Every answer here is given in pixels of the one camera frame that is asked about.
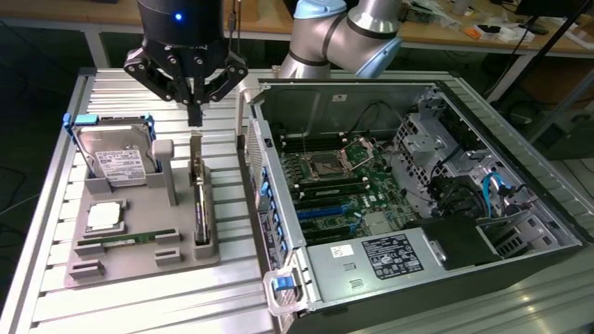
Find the wooden table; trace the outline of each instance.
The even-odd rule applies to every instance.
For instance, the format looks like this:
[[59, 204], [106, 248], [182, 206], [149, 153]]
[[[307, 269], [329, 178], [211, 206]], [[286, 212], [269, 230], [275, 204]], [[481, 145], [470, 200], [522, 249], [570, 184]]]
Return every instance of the wooden table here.
[[[446, 0], [440, 1], [449, 13], [452, 4]], [[505, 9], [490, 3], [489, 0], [474, 0], [473, 6], [478, 9], [477, 12], [482, 10], [497, 16], [501, 16], [505, 12]], [[517, 19], [513, 13], [506, 12], [506, 14], [510, 19]], [[464, 25], [472, 25], [477, 21], [477, 16], [457, 17], [453, 14], [449, 15]], [[291, 39], [293, 19], [282, 0], [261, 0], [258, 16], [258, 21], [245, 20], [242, 22], [243, 38], [259, 40]], [[137, 0], [121, 0], [119, 4], [115, 5], [90, 0], [2, 0], [0, 19], [12, 26], [82, 31], [87, 38], [97, 67], [110, 67], [101, 33], [142, 33]], [[549, 28], [552, 33], [545, 36], [538, 35], [529, 44], [521, 46], [517, 52], [521, 57], [489, 96], [489, 100], [496, 100], [501, 96], [557, 30], [554, 25], [541, 21], [540, 23]], [[516, 47], [516, 43], [505, 43], [500, 40], [474, 40], [458, 29], [442, 28], [437, 23], [408, 22], [402, 25], [398, 35], [404, 38], [404, 47], [416, 49], [510, 54]], [[594, 52], [582, 48], [568, 38], [562, 38], [557, 42], [549, 55], [594, 58]]]

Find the motherboard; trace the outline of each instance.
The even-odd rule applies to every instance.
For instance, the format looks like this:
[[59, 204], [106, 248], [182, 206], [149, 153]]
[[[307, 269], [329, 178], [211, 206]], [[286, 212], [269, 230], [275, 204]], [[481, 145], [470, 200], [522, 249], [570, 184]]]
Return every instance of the motherboard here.
[[381, 146], [365, 136], [317, 140], [285, 139], [281, 158], [307, 244], [402, 229], [418, 216]]

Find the power supply label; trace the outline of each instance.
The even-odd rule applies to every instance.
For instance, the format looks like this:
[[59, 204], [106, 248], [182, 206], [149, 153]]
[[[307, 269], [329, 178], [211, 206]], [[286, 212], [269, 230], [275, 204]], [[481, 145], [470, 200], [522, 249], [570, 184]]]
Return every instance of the power supply label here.
[[139, 150], [97, 152], [97, 158], [110, 182], [147, 177]]
[[424, 270], [406, 234], [368, 240], [362, 244], [381, 280]]

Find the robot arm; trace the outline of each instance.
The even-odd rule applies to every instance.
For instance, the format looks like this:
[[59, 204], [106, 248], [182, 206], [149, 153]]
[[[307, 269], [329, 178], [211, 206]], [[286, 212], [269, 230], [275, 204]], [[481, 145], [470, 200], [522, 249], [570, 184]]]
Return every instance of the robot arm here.
[[[163, 100], [187, 106], [189, 125], [199, 127], [201, 104], [223, 99], [249, 75], [225, 41], [223, 2], [139, 0], [139, 12], [145, 39], [125, 70]], [[206, 83], [219, 67], [222, 74]]]
[[344, 0], [299, 0], [289, 55], [279, 76], [327, 78], [330, 63], [369, 79], [396, 57], [401, 0], [361, 0], [346, 13]]

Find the workbench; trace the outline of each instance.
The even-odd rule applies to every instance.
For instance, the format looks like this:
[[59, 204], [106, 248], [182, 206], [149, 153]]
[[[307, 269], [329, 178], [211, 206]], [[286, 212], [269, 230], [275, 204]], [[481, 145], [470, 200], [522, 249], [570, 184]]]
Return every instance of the workbench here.
[[[452, 4], [446, 0], [440, 0], [440, 2], [449, 15], [462, 24], [473, 22], [472, 17], [457, 17], [450, 13]], [[489, 0], [476, 0], [473, 7], [497, 15], [505, 11], [501, 6], [490, 3]], [[242, 38], [290, 40], [293, 18], [283, 1], [261, 0], [258, 10], [258, 15], [253, 15], [258, 16], [258, 21], [242, 21]], [[506, 13], [510, 19], [517, 19], [517, 15]], [[102, 33], [142, 33], [137, 0], [121, 0], [115, 5], [97, 3], [91, 0], [3, 0], [0, 2], [0, 20], [11, 26], [82, 31], [97, 67], [110, 67]], [[540, 24], [550, 30], [550, 33], [537, 35], [533, 42], [525, 43], [520, 47], [517, 54], [521, 56], [493, 90], [489, 101], [501, 97], [557, 30], [554, 25], [541, 21]], [[398, 31], [398, 36], [404, 38], [402, 46], [413, 49], [510, 54], [517, 44], [514, 42], [505, 43], [500, 40], [474, 40], [460, 30], [444, 28], [437, 23], [406, 22]], [[549, 56], [594, 58], [594, 51], [582, 48], [564, 37], [549, 52]]]
[[[273, 76], [270, 70], [251, 73]], [[345, 72], [334, 75], [353, 77]], [[388, 71], [382, 77], [406, 79], [410, 75]], [[440, 77], [461, 96], [478, 96], [449, 73], [416, 72], [416, 77], [424, 75]], [[201, 129], [205, 162], [215, 185], [221, 263], [81, 289], [67, 289], [63, 281], [87, 167], [62, 131], [0, 319], [0, 333], [274, 333], [239, 172], [235, 131], [245, 127], [246, 117], [237, 117], [238, 106], [234, 91], [221, 102], [211, 103]], [[151, 112], [158, 139], [173, 139], [175, 143], [173, 167], [186, 166], [187, 112], [177, 103], [162, 101], [123, 70], [99, 70], [79, 76], [69, 112], [74, 116]], [[594, 233], [594, 224], [586, 223], [584, 227]], [[588, 333], [594, 310], [593, 256], [590, 247], [504, 291], [358, 333]]]

